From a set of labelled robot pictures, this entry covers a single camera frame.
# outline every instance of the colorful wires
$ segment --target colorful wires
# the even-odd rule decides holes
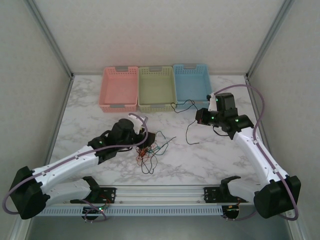
[[[161,132],[161,131],[157,131],[155,133],[155,135],[157,135],[157,133],[161,133],[161,135],[164,137],[164,139],[166,139],[165,135]],[[155,168],[158,165],[158,158],[157,156],[161,156],[163,154],[165,154],[168,146],[169,146],[169,142],[176,138],[173,137],[171,138],[169,141],[167,141],[165,144],[163,144],[162,146],[159,146],[156,142],[153,143],[150,147],[145,147],[145,148],[139,148],[136,147],[135,150],[138,153],[138,156],[136,157],[136,162],[138,164],[138,166],[141,167],[141,172],[143,174],[154,174]],[[150,167],[147,166],[147,161],[150,160]]]

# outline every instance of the marble surface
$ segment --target marble surface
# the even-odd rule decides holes
[[[51,163],[64,158],[88,141],[110,130],[127,113],[103,113],[98,106],[102,77],[98,75],[77,75],[63,116],[62,124],[54,146]],[[210,76],[214,91],[223,87],[244,84],[243,76]],[[245,87],[230,90],[235,97],[239,114],[246,114],[255,124],[256,119]],[[193,124],[189,127],[186,143],[186,129],[195,119],[195,109],[182,113],[159,112],[140,113],[147,116],[149,132],[162,131],[170,142],[164,155],[158,156],[154,174],[143,174],[137,165],[135,150],[121,152],[116,157],[90,169],[75,174],[70,180],[92,176],[100,185],[211,185],[219,184],[224,178],[238,175],[257,182],[257,176],[241,149],[229,137],[216,135],[210,126]],[[158,144],[166,140],[158,134]]]

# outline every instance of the wire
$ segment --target wire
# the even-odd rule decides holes
[[[189,144],[189,145],[195,145],[195,144],[199,144],[199,143],[200,143],[200,142],[189,143],[189,142],[188,142],[188,138],[187,138],[187,133],[188,133],[189,127],[190,127],[192,124],[194,124],[196,121],[197,121],[197,120],[195,119],[192,123],[190,123],[190,124],[186,127],[186,131],[185,131],[185,141],[186,141],[186,143]]]
[[[110,207],[111,201],[103,195],[99,195],[99,197],[105,199],[105,204],[100,206],[99,209],[108,209]]]
[[[184,110],[181,110],[181,111],[176,111],[176,109],[172,106],[172,104],[174,104],[174,105],[176,105],[176,106],[184,105],[184,104],[186,104],[186,102],[188,102],[188,101],[191,102],[191,106],[189,106],[187,109],[184,109]],[[196,108],[196,110],[198,111],[199,109],[197,108],[197,106],[196,106],[195,104],[196,104],[195,101],[193,101],[193,100],[191,100],[191,99],[186,100],[184,103],[175,103],[175,102],[170,103],[171,107],[173,108],[173,111],[174,111],[175,113],[177,113],[177,114],[189,110],[192,106],[194,106],[194,107]]]
[[[276,169],[276,166],[275,166],[275,165],[273,164],[273,162],[270,160],[270,158],[269,158],[268,155],[265,153],[265,151],[262,149],[261,145],[259,144],[259,142],[258,142],[258,140],[257,140],[257,129],[258,129],[259,124],[261,123],[261,120],[262,120],[264,114],[265,114],[265,107],[266,107],[266,105],[265,105],[265,99],[264,99],[262,93],[261,93],[258,89],[256,89],[255,87],[253,87],[253,86],[246,85],[246,84],[236,84],[236,85],[231,85],[231,86],[224,87],[224,88],[220,89],[219,91],[216,91],[216,92],[214,93],[214,95],[217,95],[217,94],[219,94],[219,93],[221,93],[221,92],[223,92],[223,91],[225,91],[225,90],[228,90],[228,89],[231,89],[231,88],[235,88],[235,87],[245,87],[245,88],[248,88],[248,89],[252,89],[253,91],[255,91],[255,92],[259,95],[259,97],[260,97],[260,99],[261,99],[261,102],[262,102],[261,114],[260,114],[258,120],[256,121],[256,124],[255,124],[255,126],[254,126],[254,128],[253,128],[253,133],[252,133],[252,135],[253,135],[253,140],[256,142],[256,146],[258,147],[258,149],[260,150],[260,152],[262,153],[262,155],[264,156],[264,158],[267,160],[267,162],[269,163],[269,165],[271,166],[271,168],[272,168],[273,170],[275,170],[275,169]],[[299,212],[298,212],[298,207],[297,207],[296,201],[295,201],[295,199],[294,199],[294,196],[292,195],[292,192],[290,191],[290,188],[289,188],[288,184],[286,183],[286,181],[284,180],[284,178],[282,177],[282,175],[281,175],[278,171],[275,171],[275,173],[276,173],[276,175],[279,177],[279,179],[281,180],[281,182],[283,183],[283,185],[284,185],[284,187],[285,187],[285,189],[286,189],[286,191],[287,191],[287,193],[288,193],[288,195],[289,195],[289,197],[290,197],[290,200],[291,200],[291,202],[292,202],[292,205],[293,205],[293,208],[294,208],[294,211],[295,211],[295,216],[294,216],[294,217],[287,217],[287,216],[283,216],[283,215],[281,215],[281,214],[279,214],[279,216],[280,216],[281,218],[285,219],[285,220],[288,220],[288,221],[295,221],[295,220],[297,220],[298,217],[299,217]]]
[[[158,156],[163,155],[168,148],[169,142],[175,138],[176,138],[176,136],[171,138],[166,143],[164,143],[161,147],[159,147],[157,144],[155,144],[156,147],[154,147],[154,148],[145,148],[146,151],[143,151],[143,150],[140,151],[140,152],[142,152],[142,154],[141,154],[142,156],[140,158],[138,158],[139,157],[138,156],[137,158],[140,159],[141,164],[138,163],[138,165],[141,167],[141,172],[143,174],[150,174],[150,175],[154,174],[155,168],[158,165],[157,155]],[[166,146],[164,151],[161,154],[157,154],[164,146]],[[150,168],[148,168],[148,166],[146,165],[146,161],[148,159],[150,159]]]
[[[138,115],[134,114],[134,113],[129,113],[129,116],[130,115],[133,115],[135,116],[136,118],[138,118],[141,122],[142,122],[142,125],[144,126],[145,128],[145,136],[144,136],[144,139],[141,141],[141,142],[138,142],[136,144],[130,144],[130,145],[110,145],[110,146],[104,146],[104,147],[100,147],[100,148],[97,148],[97,149],[93,149],[93,150],[89,150],[89,151],[85,151],[85,152],[82,152],[82,153],[79,153],[78,155],[74,155],[74,156],[71,156],[69,158],[67,158],[66,160],[63,160],[61,162],[59,162],[58,164],[52,166],[52,167],[49,167],[48,169],[44,170],[43,172],[39,172],[35,175],[32,175],[30,177],[27,177],[26,179],[22,180],[21,182],[19,182],[17,185],[15,185],[13,188],[11,188],[7,193],[6,195],[4,196],[3,200],[2,200],[2,208],[3,210],[7,213],[7,214],[10,214],[10,215],[17,215],[19,214],[19,212],[17,211],[10,211],[8,208],[7,208],[7,200],[9,198],[9,196],[15,191],[17,190],[20,186],[22,186],[23,184],[25,184],[26,182],[32,180],[32,179],[35,179],[39,176],[41,176],[42,174],[46,174],[58,167],[60,167],[61,165],[63,164],[66,164],[74,159],[79,158],[79,157],[82,157],[84,155],[87,155],[87,154],[91,154],[91,153],[96,153],[96,152],[99,152],[99,151],[102,151],[102,150],[105,150],[105,149],[112,149],[112,148],[130,148],[130,147],[135,147],[135,146],[139,146],[141,144],[143,144],[147,139],[148,139],[148,127],[147,127],[147,124],[146,122]]]
[[[217,135],[220,136],[220,137],[229,137],[229,135],[222,135],[222,134],[218,133],[218,132],[215,130],[215,126],[213,126],[213,131],[214,131],[215,134],[217,134]]]
[[[157,133],[161,133],[161,135],[164,137],[164,139],[166,139],[166,137],[165,137],[165,135],[162,133],[162,131],[157,131],[157,132],[155,133],[155,136],[157,136]]]
[[[176,105],[176,106],[184,105],[184,104],[186,104],[186,102],[188,102],[188,101],[191,102],[191,106],[189,106],[187,109],[184,109],[184,110],[181,110],[181,111],[176,111],[176,109],[172,106],[172,104],[174,104],[174,105]],[[194,106],[197,111],[199,110],[199,109],[197,108],[197,106],[196,106],[195,101],[193,101],[193,100],[191,100],[191,99],[186,100],[184,103],[174,103],[174,102],[172,102],[172,103],[170,103],[170,105],[171,105],[172,109],[174,110],[174,112],[177,113],[177,114],[189,110],[192,106]],[[185,141],[186,141],[186,143],[189,144],[189,145],[195,145],[195,144],[199,144],[199,143],[200,143],[200,142],[194,142],[194,143],[189,143],[189,142],[188,142],[188,137],[187,137],[188,129],[189,129],[189,127],[190,127],[192,124],[195,123],[195,121],[196,121],[196,120],[194,120],[192,123],[190,123],[190,124],[187,126],[186,131],[185,131]]]

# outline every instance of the gray wall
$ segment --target gray wall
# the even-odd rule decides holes
[[[274,158],[301,180],[298,208],[311,239],[320,233],[319,13],[319,0],[296,0],[250,80],[265,97]]]
[[[36,0],[74,73],[208,64],[245,73],[284,0]]]
[[[0,23],[2,200],[18,169],[44,164],[68,78],[22,0],[0,1]],[[0,239],[15,217],[0,210]]]

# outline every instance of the white robotic arm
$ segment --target white robotic arm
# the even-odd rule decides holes
[[[299,179],[289,176],[271,156],[259,137],[254,137],[253,123],[248,116],[238,115],[231,93],[212,93],[207,99],[210,101],[209,108],[197,111],[197,123],[221,127],[245,153],[260,182],[254,184],[243,181],[239,176],[223,179],[220,185],[222,195],[226,198],[239,197],[254,203],[256,210],[264,218],[293,209],[293,201],[297,203],[300,193]]]
[[[22,219],[32,218],[45,207],[63,201],[97,199],[101,189],[90,176],[75,182],[61,182],[77,172],[115,157],[117,152],[125,151],[124,149],[152,145],[155,134],[148,132],[147,118],[133,113],[129,117],[130,120],[120,119],[111,130],[105,131],[77,152],[57,162],[33,170],[29,170],[27,166],[18,170],[11,189],[2,202],[3,209],[9,214],[16,214],[6,208],[9,195]]]

